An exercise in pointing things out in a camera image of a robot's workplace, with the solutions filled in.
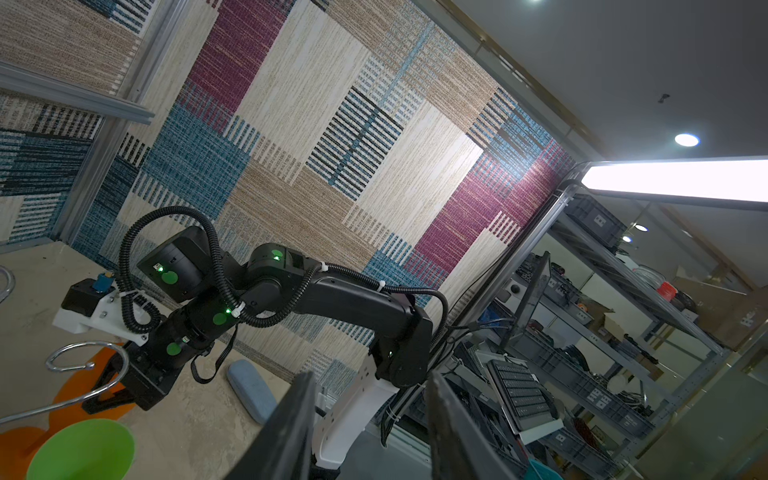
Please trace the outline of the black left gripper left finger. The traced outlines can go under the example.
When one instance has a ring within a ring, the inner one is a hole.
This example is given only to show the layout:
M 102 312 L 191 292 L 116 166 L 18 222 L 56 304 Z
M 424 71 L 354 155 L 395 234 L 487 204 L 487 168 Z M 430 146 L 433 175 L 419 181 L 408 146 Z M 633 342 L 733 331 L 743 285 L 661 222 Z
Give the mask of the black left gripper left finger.
M 310 478 L 316 381 L 298 375 L 226 480 Z

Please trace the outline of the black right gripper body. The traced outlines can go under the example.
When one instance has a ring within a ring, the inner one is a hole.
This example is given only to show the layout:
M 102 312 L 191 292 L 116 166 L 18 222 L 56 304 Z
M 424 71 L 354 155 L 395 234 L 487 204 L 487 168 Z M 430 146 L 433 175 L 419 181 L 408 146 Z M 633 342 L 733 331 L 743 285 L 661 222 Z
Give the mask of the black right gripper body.
M 149 411 L 170 394 L 182 368 L 164 370 L 158 367 L 133 342 L 127 342 L 123 348 L 130 364 L 121 384 L 133 396 L 138 407 Z

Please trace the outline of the green wine glass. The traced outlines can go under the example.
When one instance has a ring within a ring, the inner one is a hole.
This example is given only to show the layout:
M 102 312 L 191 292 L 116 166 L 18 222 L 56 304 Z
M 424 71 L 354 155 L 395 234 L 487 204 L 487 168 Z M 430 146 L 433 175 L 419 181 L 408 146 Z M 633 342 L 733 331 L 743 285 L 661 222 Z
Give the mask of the green wine glass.
M 131 431 L 109 419 L 72 424 L 33 456 L 26 479 L 123 479 L 135 457 Z

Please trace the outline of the orange wine glass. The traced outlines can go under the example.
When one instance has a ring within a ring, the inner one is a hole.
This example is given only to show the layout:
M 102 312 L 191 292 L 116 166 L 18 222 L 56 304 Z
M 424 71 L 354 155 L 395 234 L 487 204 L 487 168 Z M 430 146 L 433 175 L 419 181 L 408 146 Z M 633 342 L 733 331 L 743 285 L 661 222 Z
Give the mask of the orange wine glass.
M 101 383 L 103 370 L 116 352 L 110 348 L 100 349 L 91 359 L 94 368 L 74 373 L 54 397 L 55 403 L 70 400 L 96 389 Z M 88 413 L 82 403 L 48 412 L 46 429 L 34 426 L 19 426 L 1 434 L 1 478 L 24 479 L 33 456 L 52 436 L 72 424 L 91 420 L 119 420 L 136 407 L 135 403 L 116 406 L 98 413 Z

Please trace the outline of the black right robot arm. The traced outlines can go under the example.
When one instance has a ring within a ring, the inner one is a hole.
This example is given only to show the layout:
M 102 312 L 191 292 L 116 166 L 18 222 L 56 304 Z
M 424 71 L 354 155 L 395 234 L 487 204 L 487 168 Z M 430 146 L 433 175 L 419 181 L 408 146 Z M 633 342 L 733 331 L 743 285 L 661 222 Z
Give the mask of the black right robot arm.
M 124 368 L 121 389 L 87 400 L 87 413 L 132 404 L 154 407 L 183 368 L 193 368 L 221 335 L 240 325 L 269 328 L 293 313 L 339 320 L 371 330 L 374 339 L 354 383 L 313 435 L 312 475 L 333 479 L 380 408 L 399 390 L 426 379 L 435 323 L 416 303 L 419 289 L 392 287 L 275 243 L 258 246 L 241 265 L 221 249 L 213 225 L 202 220 L 140 262 L 140 270 L 178 303 L 163 315 L 130 272 L 133 243 L 149 222 L 143 217 L 127 230 L 117 263 L 119 321 L 145 342 L 128 342 L 126 359 L 108 361 L 98 384 Z

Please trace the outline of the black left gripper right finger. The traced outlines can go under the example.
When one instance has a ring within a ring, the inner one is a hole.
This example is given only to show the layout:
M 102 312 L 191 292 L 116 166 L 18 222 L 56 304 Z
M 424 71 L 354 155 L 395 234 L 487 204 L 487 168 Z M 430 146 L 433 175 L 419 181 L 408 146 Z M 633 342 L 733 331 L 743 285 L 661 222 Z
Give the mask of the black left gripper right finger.
M 432 479 L 516 479 L 441 374 L 425 387 Z

